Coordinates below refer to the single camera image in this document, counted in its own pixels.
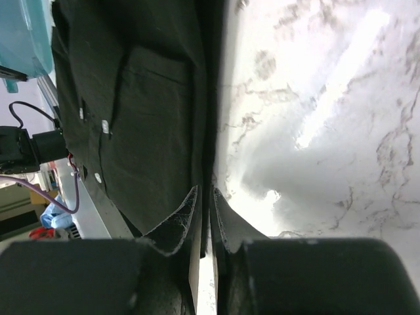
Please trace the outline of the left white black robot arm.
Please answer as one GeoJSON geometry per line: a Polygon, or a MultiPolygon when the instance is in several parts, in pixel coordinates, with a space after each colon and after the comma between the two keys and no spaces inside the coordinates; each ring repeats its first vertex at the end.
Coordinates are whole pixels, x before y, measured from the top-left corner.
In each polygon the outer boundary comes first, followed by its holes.
{"type": "Polygon", "coordinates": [[[59,130],[30,136],[26,129],[1,127],[1,174],[18,175],[40,170],[40,165],[68,156],[59,130]]]}

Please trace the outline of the black long sleeve shirt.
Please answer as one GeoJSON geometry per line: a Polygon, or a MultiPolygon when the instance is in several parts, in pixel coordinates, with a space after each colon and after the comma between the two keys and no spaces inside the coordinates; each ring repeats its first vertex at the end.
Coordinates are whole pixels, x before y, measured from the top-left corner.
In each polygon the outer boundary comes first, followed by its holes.
{"type": "Polygon", "coordinates": [[[208,190],[223,1],[54,1],[68,150],[144,235],[208,190]]]}

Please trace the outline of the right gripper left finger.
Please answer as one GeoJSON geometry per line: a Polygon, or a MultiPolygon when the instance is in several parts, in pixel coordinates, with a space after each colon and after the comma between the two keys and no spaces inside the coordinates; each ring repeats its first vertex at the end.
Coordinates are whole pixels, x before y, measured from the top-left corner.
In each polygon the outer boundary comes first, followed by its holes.
{"type": "Polygon", "coordinates": [[[33,240],[1,253],[2,314],[194,314],[201,190],[138,239],[33,240]]]}

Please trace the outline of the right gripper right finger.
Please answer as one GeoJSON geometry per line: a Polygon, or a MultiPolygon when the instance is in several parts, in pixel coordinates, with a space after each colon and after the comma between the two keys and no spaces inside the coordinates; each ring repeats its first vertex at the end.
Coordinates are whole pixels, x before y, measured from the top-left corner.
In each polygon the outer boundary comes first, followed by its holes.
{"type": "Polygon", "coordinates": [[[418,314],[396,252],[374,238],[269,238],[218,189],[209,210],[219,314],[418,314]]]}

